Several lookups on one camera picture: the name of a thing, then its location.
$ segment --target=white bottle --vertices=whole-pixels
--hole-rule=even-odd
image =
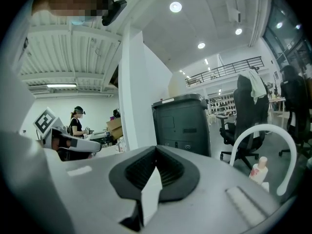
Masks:
[[[249,178],[259,185],[264,181],[268,168],[266,167],[268,159],[266,157],[261,157],[258,164],[253,165],[252,171],[249,174]]]

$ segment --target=black metal railing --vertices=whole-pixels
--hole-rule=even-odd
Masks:
[[[185,79],[186,86],[191,87],[196,84],[204,83],[216,78],[232,75],[241,71],[244,71],[251,66],[264,67],[261,57],[254,57],[246,60],[230,63],[221,67],[214,68],[210,71],[205,71],[198,75]]]

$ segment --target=cardboard box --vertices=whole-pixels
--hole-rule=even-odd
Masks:
[[[106,124],[107,124],[108,129],[111,132],[114,140],[123,136],[122,126],[121,126],[121,118],[113,119],[111,121],[108,121]]]

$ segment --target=black storage container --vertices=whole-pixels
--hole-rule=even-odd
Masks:
[[[153,104],[158,145],[211,157],[207,102],[199,94],[177,96]]]

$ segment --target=white towel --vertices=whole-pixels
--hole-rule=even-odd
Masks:
[[[253,97],[255,104],[257,103],[258,98],[263,98],[267,94],[260,76],[254,69],[242,71],[238,73],[238,75],[246,77],[250,80],[252,84],[251,96]]]

